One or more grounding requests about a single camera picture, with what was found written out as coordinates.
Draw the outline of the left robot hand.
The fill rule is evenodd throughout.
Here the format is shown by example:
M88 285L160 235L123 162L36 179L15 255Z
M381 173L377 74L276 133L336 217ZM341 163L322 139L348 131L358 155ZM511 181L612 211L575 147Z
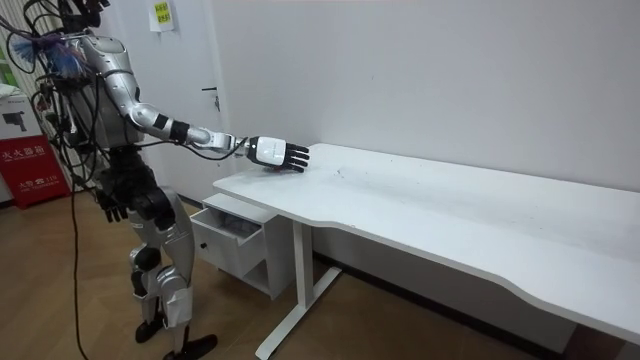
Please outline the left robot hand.
M101 190L96 191L96 201L104 212L109 223L120 222L128 218L126 207L117 203Z

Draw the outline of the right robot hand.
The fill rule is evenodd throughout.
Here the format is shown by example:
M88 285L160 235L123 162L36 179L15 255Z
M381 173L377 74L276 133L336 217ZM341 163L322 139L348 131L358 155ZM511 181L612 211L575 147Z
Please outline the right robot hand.
M310 150L282 139L257 136L249 139L245 156L266 168L303 173L309 165Z

